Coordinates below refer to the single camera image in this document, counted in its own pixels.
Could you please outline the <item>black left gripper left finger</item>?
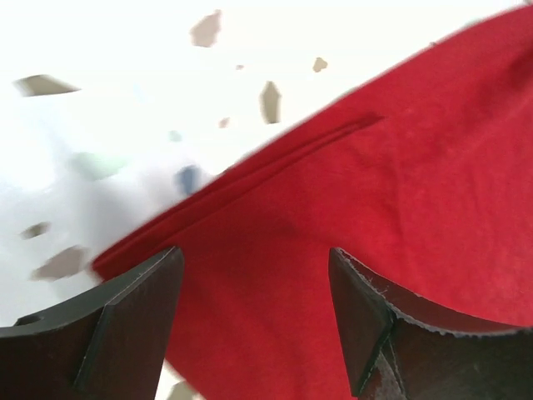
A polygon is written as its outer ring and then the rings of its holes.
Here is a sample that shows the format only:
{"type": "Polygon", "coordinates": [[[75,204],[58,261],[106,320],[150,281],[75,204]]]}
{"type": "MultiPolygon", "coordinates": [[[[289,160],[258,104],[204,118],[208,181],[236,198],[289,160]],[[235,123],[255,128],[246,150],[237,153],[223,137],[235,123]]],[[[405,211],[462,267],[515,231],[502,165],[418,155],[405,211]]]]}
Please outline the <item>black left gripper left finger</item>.
{"type": "Polygon", "coordinates": [[[184,260],[165,249],[1,330],[3,400],[153,399],[184,260]]]}

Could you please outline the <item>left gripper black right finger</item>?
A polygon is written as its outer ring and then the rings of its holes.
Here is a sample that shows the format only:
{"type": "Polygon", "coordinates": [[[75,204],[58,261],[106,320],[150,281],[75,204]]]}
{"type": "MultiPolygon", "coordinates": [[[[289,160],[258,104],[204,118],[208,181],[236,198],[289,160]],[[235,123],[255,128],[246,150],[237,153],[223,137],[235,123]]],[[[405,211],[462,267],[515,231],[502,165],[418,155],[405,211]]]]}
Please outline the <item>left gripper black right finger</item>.
{"type": "Polygon", "coordinates": [[[443,307],[340,248],[331,249],[328,272],[353,397],[532,397],[531,328],[443,307]]]}

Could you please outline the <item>dark red t-shirt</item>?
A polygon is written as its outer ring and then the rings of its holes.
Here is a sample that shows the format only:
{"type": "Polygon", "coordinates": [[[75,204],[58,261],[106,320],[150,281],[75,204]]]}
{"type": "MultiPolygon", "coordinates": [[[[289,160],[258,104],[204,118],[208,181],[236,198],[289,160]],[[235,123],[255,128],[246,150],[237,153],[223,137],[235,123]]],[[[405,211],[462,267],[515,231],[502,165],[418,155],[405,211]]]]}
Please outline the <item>dark red t-shirt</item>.
{"type": "Polygon", "coordinates": [[[532,320],[532,9],[359,87],[93,263],[177,246],[167,350],[209,399],[347,399],[326,264],[343,248],[439,304],[532,320]]]}

